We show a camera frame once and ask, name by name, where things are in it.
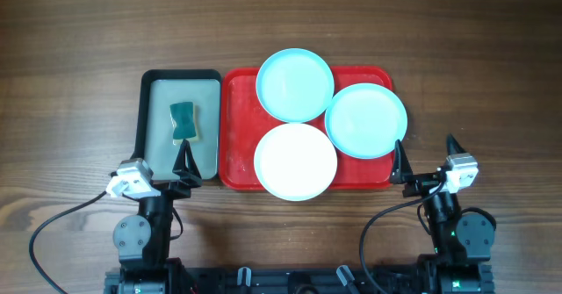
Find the white plate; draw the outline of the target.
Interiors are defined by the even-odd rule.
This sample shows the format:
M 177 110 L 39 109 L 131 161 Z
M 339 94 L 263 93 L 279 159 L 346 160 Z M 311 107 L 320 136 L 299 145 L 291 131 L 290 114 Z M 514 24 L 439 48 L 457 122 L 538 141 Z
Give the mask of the white plate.
M 283 124 L 268 131 L 254 153 L 259 183 L 292 202 L 319 196 L 333 182 L 338 160 L 328 136 L 307 124 Z

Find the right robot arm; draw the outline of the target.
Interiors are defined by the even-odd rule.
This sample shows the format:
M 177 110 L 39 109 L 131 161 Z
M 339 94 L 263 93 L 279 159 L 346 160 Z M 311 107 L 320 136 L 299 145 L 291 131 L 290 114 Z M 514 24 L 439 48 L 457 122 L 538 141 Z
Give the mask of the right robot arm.
M 462 208 L 458 193 L 469 188 L 479 167 L 452 135 L 447 136 L 444 164 L 432 173 L 412 170 L 400 141 L 395 142 L 390 183 L 402 184 L 404 197 L 420 197 L 426 230 L 434 253 L 420 255 L 415 264 L 415 293 L 494 293 L 491 247 L 495 218 L 477 207 Z

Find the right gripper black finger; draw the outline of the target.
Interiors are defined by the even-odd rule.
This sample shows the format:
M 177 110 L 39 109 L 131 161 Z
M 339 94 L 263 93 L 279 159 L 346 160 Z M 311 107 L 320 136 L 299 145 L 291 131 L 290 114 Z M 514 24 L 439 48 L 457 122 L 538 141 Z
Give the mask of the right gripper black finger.
M 446 148 L 448 156 L 466 154 L 466 150 L 463 149 L 455 137 L 450 133 L 446 138 Z
M 389 176 L 392 184 L 411 183 L 414 180 L 414 173 L 407 159 L 404 147 L 400 140 L 395 141 L 393 166 Z

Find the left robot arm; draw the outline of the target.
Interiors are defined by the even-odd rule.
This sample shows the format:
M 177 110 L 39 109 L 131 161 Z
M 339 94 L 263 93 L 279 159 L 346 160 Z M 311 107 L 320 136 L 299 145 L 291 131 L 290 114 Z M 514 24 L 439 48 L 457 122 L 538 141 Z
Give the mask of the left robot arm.
M 107 273 L 105 293 L 196 293 L 197 283 L 179 259 L 169 258 L 173 202 L 191 196 L 202 185 L 190 142 L 179 148 L 172 172 L 176 180 L 155 183 L 154 172 L 141 158 L 120 163 L 106 188 L 111 197 L 130 197 L 139 203 L 135 215 L 120 220 L 112 240 L 119 253 L 120 268 Z

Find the green and yellow sponge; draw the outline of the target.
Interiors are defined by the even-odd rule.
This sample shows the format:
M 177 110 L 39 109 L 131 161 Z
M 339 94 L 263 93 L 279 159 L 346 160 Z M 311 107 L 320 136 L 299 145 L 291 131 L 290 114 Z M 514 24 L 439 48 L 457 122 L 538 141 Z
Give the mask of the green and yellow sponge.
M 198 130 L 198 107 L 191 101 L 172 104 L 170 107 L 172 121 L 172 141 L 180 145 L 184 140 L 200 141 Z

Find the pale green plate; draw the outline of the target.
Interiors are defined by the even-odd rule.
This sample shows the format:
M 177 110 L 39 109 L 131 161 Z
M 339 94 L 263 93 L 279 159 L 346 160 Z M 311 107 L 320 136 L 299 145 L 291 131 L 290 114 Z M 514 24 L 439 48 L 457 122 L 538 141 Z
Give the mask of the pale green plate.
M 335 93 L 335 78 L 316 53 L 288 48 L 271 55 L 259 68 L 256 95 L 273 118 L 305 123 L 319 117 Z

